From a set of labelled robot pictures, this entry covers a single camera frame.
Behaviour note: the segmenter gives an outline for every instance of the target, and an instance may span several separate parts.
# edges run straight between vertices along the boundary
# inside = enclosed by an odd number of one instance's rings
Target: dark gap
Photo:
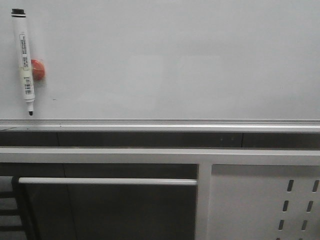
[[[23,226],[0,226],[0,232],[21,232],[24,231]]]
[[[197,164],[64,163],[67,178],[197,179]]]
[[[245,136],[245,134],[242,133],[242,137],[241,137],[241,148],[244,147],[244,136]]]
[[[303,221],[303,224],[302,224],[302,227],[301,227],[301,231],[305,231],[306,228],[307,228],[307,223],[308,223],[308,220],[304,220]]]
[[[315,193],[318,190],[319,180],[314,181],[312,192]]]
[[[58,132],[61,147],[240,148],[230,132]]]
[[[280,220],[278,230],[284,229],[285,220]]]
[[[58,147],[55,132],[0,132],[0,146]]]
[[[283,212],[286,212],[286,211],[288,210],[288,204],[289,204],[289,201],[288,201],[288,200],[284,201],[284,203],[283,203],[283,209],[282,209]]]
[[[309,201],[308,207],[306,208],[307,213],[311,212],[312,205],[314,204],[314,201]]]
[[[0,199],[12,199],[14,197],[15,197],[15,194],[12,191],[0,192]]]
[[[319,149],[318,133],[244,133],[243,148]]]
[[[286,189],[286,191],[287,192],[291,192],[293,185],[294,185],[294,180],[290,180],[289,184],[288,184],[288,188]]]
[[[0,216],[20,216],[18,209],[2,209]]]
[[[56,141],[57,141],[57,143],[58,143],[58,146],[61,147],[60,141],[59,141],[59,134],[56,133],[55,135],[56,135]]]

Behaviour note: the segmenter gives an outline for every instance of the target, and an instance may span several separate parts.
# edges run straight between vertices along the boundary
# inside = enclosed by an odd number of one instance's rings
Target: metal bar
[[[183,185],[196,186],[195,179],[168,178],[73,178],[20,177],[20,184],[95,184],[95,185]]]
[[[0,119],[0,131],[160,131],[319,133],[319,120]]]
[[[320,166],[319,150],[0,147],[0,163]]]
[[[208,239],[208,219],[210,205],[210,180],[212,164],[201,163],[198,167],[196,201],[195,240]]]

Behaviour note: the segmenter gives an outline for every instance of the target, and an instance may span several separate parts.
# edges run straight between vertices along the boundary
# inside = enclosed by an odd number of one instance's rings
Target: perforated metal panel
[[[319,179],[319,166],[213,165],[208,239],[320,239]]]

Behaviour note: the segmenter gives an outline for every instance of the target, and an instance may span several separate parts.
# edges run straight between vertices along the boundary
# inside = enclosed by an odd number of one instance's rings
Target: whiteboard marker
[[[32,116],[34,113],[35,89],[32,76],[26,14],[23,9],[12,9],[11,16],[20,80],[23,87],[22,94],[26,101],[29,115]]]

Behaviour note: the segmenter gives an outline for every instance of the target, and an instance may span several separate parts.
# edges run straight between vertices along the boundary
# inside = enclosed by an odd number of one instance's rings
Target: black marker cap
[[[20,9],[20,8],[13,8],[11,13],[12,14],[25,14],[25,10]]]

